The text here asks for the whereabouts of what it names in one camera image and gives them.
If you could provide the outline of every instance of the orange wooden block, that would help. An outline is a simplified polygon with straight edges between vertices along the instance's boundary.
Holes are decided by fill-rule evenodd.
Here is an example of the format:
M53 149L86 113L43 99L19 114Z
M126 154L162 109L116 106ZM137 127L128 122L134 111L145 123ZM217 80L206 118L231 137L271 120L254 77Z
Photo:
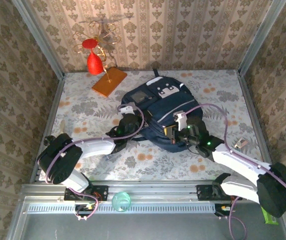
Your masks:
M94 91L103 95L104 97L108 97L114 91L114 89L122 82L122 80L125 79L128 75L125 72L117 69L116 67L111 67L107 71L107 73L108 75L105 74L92 87Z

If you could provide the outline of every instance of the green glass cup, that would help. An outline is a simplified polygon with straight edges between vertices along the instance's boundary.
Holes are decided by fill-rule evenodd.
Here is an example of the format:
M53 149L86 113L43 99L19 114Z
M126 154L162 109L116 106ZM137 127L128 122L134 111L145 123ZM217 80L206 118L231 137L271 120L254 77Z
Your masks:
M118 212L125 212L131 206L130 195L124 191L120 191L112 198L112 206Z

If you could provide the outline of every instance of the green object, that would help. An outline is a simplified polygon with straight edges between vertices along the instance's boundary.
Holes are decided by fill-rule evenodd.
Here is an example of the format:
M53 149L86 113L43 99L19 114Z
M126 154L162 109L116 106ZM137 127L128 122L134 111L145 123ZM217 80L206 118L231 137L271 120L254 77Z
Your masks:
M120 191L112 198L112 206L118 212L125 212L131 206L130 195L124 191Z
M265 219L265 224L279 225L277 219L274 216L265 211L263 207L261 207L261 209Z

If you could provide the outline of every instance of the damask wallpaper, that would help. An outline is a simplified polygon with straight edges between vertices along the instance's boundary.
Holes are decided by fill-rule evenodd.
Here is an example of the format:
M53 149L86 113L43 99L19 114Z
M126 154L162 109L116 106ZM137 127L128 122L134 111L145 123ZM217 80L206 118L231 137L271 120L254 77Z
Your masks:
M286 4L245 79L260 114L272 160L286 165Z
M65 72L87 70L75 31L114 23L108 66L125 69L237 69L272 0L28 0Z
M31 177L58 80L9 0L0 0L0 239Z

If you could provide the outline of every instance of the patterned wallpaper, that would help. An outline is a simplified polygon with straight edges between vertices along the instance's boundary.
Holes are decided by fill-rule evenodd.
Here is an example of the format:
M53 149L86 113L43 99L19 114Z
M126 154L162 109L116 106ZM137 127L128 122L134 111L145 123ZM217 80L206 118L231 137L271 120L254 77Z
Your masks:
M125 69L237 69L272 0L28 0L65 72L86 71L76 53L84 21L115 23L108 66Z
M245 75L272 160L286 165L286 4Z
M17 9L0 0L0 239L31 177L57 84Z

